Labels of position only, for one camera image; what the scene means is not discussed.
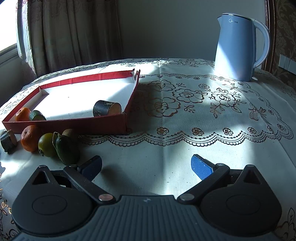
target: tangerine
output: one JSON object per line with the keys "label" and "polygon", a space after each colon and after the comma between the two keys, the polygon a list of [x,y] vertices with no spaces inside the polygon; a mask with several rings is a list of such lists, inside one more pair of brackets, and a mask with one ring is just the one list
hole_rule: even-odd
{"label": "tangerine", "polygon": [[36,125],[30,125],[22,131],[20,143],[26,151],[34,152],[38,149],[38,141],[41,136],[41,129]]}
{"label": "tangerine", "polygon": [[22,107],[16,114],[16,121],[29,121],[30,110],[27,107]]}

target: tablecloth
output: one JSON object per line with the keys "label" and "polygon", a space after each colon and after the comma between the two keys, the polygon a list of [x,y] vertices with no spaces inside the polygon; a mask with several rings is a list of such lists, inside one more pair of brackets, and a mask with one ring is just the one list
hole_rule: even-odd
{"label": "tablecloth", "polygon": [[[193,154],[232,169],[254,164],[282,205],[275,233],[295,240],[296,93],[268,72],[258,69],[258,81],[240,82],[215,73],[213,61],[172,58],[79,66],[25,86],[0,108],[0,119],[40,84],[133,68],[140,69],[141,76],[129,117],[130,134],[80,136],[80,163],[94,155],[103,160],[93,182],[116,198],[177,198],[200,182],[191,170]],[[41,164],[51,170],[64,166],[26,152],[20,144],[12,155],[1,150],[0,161],[0,233],[10,239],[17,233],[11,206],[30,175]]]}

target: electric kettle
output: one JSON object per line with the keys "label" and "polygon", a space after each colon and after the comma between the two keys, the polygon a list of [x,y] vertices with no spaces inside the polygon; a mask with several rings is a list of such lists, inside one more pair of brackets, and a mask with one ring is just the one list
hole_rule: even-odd
{"label": "electric kettle", "polygon": [[[215,72],[223,77],[250,81],[254,69],[267,58],[270,50],[268,28],[261,22],[233,13],[218,17],[220,35],[216,51]],[[256,29],[264,36],[264,49],[256,61]]]}

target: table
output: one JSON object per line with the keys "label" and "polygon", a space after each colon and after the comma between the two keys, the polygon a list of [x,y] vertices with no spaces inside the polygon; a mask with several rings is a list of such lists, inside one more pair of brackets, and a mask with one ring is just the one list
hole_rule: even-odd
{"label": "table", "polygon": [[[191,170],[193,154],[232,169],[254,164],[282,205],[276,234],[283,240],[295,239],[296,93],[263,70],[255,72],[258,81],[240,82],[219,76],[213,67],[213,61],[171,58],[79,66],[25,86],[0,108],[0,119],[40,84],[140,69],[129,118],[131,134],[80,136],[80,163],[94,155],[103,160],[93,182],[116,198],[121,194],[177,198],[200,182]],[[1,149],[0,159],[0,233],[8,239],[17,232],[10,215],[12,203],[30,175],[41,164],[51,170],[64,166],[26,152],[21,144],[12,155]]]}

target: patterned wallpaper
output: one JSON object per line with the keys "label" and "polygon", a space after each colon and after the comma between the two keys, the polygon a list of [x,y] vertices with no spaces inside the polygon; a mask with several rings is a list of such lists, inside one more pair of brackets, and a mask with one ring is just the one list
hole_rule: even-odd
{"label": "patterned wallpaper", "polygon": [[296,61],[296,5],[295,0],[275,0],[276,48],[271,73],[296,90],[296,75],[278,66],[280,54]]}

